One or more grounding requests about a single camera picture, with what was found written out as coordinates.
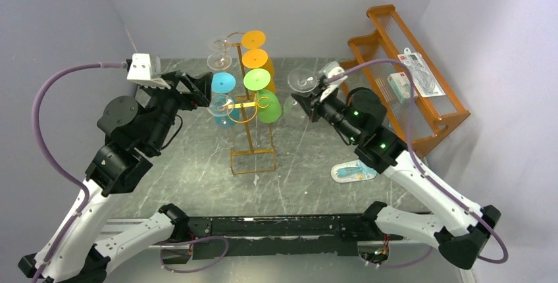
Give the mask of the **clear wine glass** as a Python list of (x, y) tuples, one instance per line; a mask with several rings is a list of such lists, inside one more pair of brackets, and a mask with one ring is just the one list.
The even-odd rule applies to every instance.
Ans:
[(227, 53), (212, 53), (207, 57), (207, 66), (213, 71), (226, 71), (232, 64), (232, 58)]
[(226, 53), (231, 47), (231, 43), (226, 37), (214, 37), (209, 42), (209, 47), (215, 53)]

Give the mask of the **clear flute glass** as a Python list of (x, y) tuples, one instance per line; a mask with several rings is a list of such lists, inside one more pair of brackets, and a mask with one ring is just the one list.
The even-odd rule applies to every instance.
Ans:
[(212, 96), (208, 111), (213, 115), (214, 121), (220, 131), (227, 135), (231, 144), (235, 142), (236, 132), (234, 120), (239, 120), (240, 110), (235, 108), (236, 102), (226, 94), (214, 94)]

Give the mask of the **blue plastic goblet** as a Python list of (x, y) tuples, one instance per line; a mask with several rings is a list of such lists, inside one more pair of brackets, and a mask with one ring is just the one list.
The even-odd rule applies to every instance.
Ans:
[(234, 97), (230, 94), (230, 92), (235, 88), (235, 86), (236, 79), (230, 73), (217, 72), (216, 74), (213, 74), (212, 96), (214, 94), (226, 94), (234, 100)]

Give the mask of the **green plastic goblet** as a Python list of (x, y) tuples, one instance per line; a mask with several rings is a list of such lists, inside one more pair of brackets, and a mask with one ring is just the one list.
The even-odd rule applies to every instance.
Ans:
[(276, 122), (282, 114), (282, 108), (276, 94), (269, 90), (270, 72), (263, 68), (250, 70), (243, 79), (246, 89), (255, 93), (257, 118), (266, 124)]

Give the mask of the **orange plastic goblet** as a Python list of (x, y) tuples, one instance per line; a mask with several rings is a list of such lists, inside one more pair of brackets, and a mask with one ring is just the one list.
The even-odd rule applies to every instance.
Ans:
[(266, 35), (260, 30), (251, 30), (246, 33), (241, 38), (241, 46), (250, 50), (258, 49), (265, 44)]
[(243, 79), (245, 88), (251, 91), (268, 90), (276, 93), (273, 63), (265, 50), (250, 49), (241, 61), (249, 69)]

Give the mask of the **orange plastic goblet front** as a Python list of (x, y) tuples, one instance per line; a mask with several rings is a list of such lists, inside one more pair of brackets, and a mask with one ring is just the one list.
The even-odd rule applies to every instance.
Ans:
[(250, 50), (258, 49), (265, 44), (266, 35), (260, 30), (251, 30), (246, 33), (241, 38), (241, 46)]

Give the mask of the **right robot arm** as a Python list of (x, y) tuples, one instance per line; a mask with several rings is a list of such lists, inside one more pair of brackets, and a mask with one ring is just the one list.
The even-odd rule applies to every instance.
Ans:
[(480, 253), (490, 238), (498, 239), (494, 226), (500, 211), (468, 200), (420, 162), (411, 147), (383, 126), (387, 111), (372, 90), (358, 88), (346, 103), (335, 94), (324, 100), (315, 93), (291, 97), (310, 121), (322, 118), (347, 138), (362, 164), (403, 186), (431, 212), (420, 215), (375, 201), (361, 215), (366, 238), (398, 235), (420, 241), (465, 270), (482, 259)]

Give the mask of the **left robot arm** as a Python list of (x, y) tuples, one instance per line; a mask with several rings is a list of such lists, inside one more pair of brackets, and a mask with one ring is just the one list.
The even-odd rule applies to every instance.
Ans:
[(157, 243), (195, 238), (190, 219), (174, 204), (116, 236), (98, 238), (113, 211), (136, 189), (161, 154), (179, 111), (208, 107), (213, 74), (163, 76), (167, 88), (150, 89), (147, 105), (123, 95), (105, 107), (97, 127), (105, 143), (79, 181), (75, 202), (53, 237), (18, 267), (32, 282), (102, 282), (124, 261)]

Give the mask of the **toothbrush blister pack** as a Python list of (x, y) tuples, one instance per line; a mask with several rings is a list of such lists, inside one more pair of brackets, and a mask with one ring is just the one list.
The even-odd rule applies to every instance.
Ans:
[(364, 182), (378, 176), (373, 168), (364, 165), (360, 160), (334, 165), (330, 174), (334, 181), (341, 184)]

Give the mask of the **small teal box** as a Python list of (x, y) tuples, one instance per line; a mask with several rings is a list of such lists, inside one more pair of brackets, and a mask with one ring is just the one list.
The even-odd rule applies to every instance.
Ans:
[(401, 104), (408, 102), (410, 99), (416, 100), (418, 97), (416, 90), (411, 93), (411, 83), (404, 72), (390, 74), (388, 84)]

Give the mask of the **orange wooden shelf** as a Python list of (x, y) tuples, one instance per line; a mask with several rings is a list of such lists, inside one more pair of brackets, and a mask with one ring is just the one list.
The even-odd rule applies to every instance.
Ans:
[(387, 108), (385, 121), (401, 139), (412, 127), (412, 146), (425, 157), (454, 131), (470, 112), (460, 102), (417, 38), (393, 5), (367, 10), (374, 31), (348, 40), (354, 58), (345, 70), (378, 59), (397, 64), (374, 64), (361, 69), (368, 87)]

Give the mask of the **white blister package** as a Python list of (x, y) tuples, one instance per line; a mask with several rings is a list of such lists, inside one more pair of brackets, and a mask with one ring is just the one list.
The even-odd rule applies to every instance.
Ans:
[(405, 48), (397, 58), (409, 69), (413, 83), (421, 97), (446, 95), (421, 53)]

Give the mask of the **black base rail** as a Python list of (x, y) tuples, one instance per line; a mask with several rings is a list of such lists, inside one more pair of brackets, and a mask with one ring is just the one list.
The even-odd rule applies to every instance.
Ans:
[(284, 215), (269, 217), (192, 217), (188, 227), (172, 231), (168, 245), (193, 245), (195, 260), (267, 255), (310, 255), (334, 253), (352, 257), (359, 244), (401, 240), (385, 235), (360, 214)]

